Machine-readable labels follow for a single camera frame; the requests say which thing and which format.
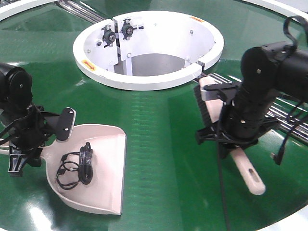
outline screw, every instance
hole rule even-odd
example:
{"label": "screw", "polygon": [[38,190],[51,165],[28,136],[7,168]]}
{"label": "screw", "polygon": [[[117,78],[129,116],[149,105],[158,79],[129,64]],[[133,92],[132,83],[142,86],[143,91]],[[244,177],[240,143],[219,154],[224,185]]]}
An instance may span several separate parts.
{"label": "screw", "polygon": [[126,29],[126,34],[128,34],[128,35],[132,35],[133,34],[133,29],[132,28],[127,28]]}
{"label": "screw", "polygon": [[115,39],[116,39],[116,36],[115,36],[114,34],[111,34],[111,35],[109,35],[109,37],[108,37],[108,40],[109,40],[110,42],[114,42]]}

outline brush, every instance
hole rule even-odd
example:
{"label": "brush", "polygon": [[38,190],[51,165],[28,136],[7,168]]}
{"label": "brush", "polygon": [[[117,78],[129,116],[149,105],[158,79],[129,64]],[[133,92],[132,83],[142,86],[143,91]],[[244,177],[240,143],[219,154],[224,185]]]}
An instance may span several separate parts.
{"label": "brush", "polygon": [[[211,84],[216,84],[214,78],[211,76],[202,77],[199,79],[199,85],[193,89],[205,127],[208,127],[219,120],[223,106],[223,101],[219,99],[203,101],[201,89],[205,85]],[[249,191],[254,195],[262,195],[266,189],[265,185],[243,149],[241,147],[236,147],[230,151],[230,155],[239,169]]]}

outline green conveyor surface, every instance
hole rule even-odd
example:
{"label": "green conveyor surface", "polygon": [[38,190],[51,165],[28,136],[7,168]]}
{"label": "green conveyor surface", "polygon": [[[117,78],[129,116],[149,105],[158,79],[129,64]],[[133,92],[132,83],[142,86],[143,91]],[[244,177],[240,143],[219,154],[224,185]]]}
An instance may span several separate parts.
{"label": "green conveyor surface", "polygon": [[[235,0],[85,0],[107,18],[144,10],[194,15],[224,36],[221,60],[206,72],[242,78],[240,59],[248,48],[288,40],[285,17]],[[45,165],[26,166],[22,178],[7,174],[0,156],[0,227],[9,231],[222,231],[216,145],[198,145],[203,128],[193,95],[194,82],[159,91],[104,86],[77,67],[73,42],[91,24],[53,3],[0,22],[0,62],[21,66],[33,77],[33,102],[60,113],[77,111],[75,124],[121,127],[127,135],[123,213],[96,215],[65,205],[50,188]],[[305,36],[292,24],[302,48]],[[277,166],[270,158],[284,133],[270,131],[246,150],[267,190],[252,195],[229,156],[222,161],[233,231],[252,231],[293,213],[308,201],[308,148],[289,139]]]}

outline dustpan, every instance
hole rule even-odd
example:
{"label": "dustpan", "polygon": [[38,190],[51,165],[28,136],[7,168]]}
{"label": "dustpan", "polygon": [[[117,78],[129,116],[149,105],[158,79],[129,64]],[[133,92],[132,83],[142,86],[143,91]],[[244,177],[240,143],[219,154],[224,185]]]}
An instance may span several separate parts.
{"label": "dustpan", "polygon": [[[61,158],[79,151],[90,142],[93,149],[93,179],[88,185],[81,182],[71,190],[62,189],[56,182]],[[122,210],[123,175],[126,135],[118,127],[83,124],[74,126],[68,140],[55,140],[44,147],[41,157],[46,161],[47,180],[54,192],[68,206],[84,212],[120,215]],[[75,181],[77,173],[67,173],[62,181]]]}

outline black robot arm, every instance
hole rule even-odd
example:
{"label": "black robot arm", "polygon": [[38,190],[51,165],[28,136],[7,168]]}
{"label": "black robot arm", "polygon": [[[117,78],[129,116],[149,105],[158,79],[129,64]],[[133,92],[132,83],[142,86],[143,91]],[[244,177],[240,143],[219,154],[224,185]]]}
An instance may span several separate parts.
{"label": "black robot arm", "polygon": [[55,134],[65,141],[74,124],[75,111],[65,108],[62,113],[45,112],[32,103],[32,77],[23,68],[0,63],[0,145],[10,142],[11,176],[22,176],[26,163],[41,165],[41,146]]}
{"label": "black robot arm", "polygon": [[[277,42],[247,50],[241,61],[243,81],[234,88],[233,94],[229,93],[227,100],[224,100],[226,88],[220,89],[219,84],[210,86],[211,89],[205,86],[205,92],[213,92],[212,95],[225,101],[225,105],[220,123],[197,131],[199,143],[218,140],[228,149],[235,146],[247,148],[256,144],[258,138],[270,129],[278,128],[279,121],[265,115],[280,92],[299,102],[308,102],[308,51],[298,50],[297,40],[289,33],[288,26],[293,18],[303,25],[308,38],[308,22],[301,16],[289,17],[283,25],[283,31],[293,44]],[[296,126],[307,119],[305,116],[297,120],[286,139]],[[278,165],[282,160],[286,139],[279,153],[274,156]]]}

